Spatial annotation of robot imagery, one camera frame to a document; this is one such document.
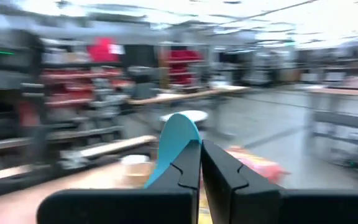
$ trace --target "floor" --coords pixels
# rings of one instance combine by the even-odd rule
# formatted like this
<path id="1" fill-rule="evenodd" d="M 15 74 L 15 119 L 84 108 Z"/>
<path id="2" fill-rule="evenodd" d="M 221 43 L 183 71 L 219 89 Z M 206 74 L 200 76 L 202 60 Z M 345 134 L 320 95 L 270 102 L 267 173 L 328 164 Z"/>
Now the floor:
<path id="1" fill-rule="evenodd" d="M 327 105 L 327 102 L 325 99 L 322 104 Z M 170 112 L 188 109 L 189 106 L 181 105 L 171 108 Z M 198 109 L 207 111 L 205 106 Z M 341 111 L 358 114 L 358 98 L 344 97 Z M 206 133 L 205 138 L 222 148 L 245 146 L 254 154 L 279 163 L 291 173 L 283 180 L 283 187 L 358 189 L 358 178 L 354 174 L 322 159 L 328 154 L 323 144 L 326 140 L 317 140 L 318 149 L 306 149 L 303 143 L 307 112 L 308 95 L 305 92 L 286 89 L 254 91 L 242 98 L 231 99 L 224 106 L 221 118 L 223 128 L 235 134 L 235 138 L 228 140 L 211 133 Z M 127 131 L 129 137 L 148 131 L 133 116 L 126 117 L 123 122 L 126 127 L 136 127 L 132 129 L 135 131 Z M 340 143 L 337 146 L 355 147 Z"/>

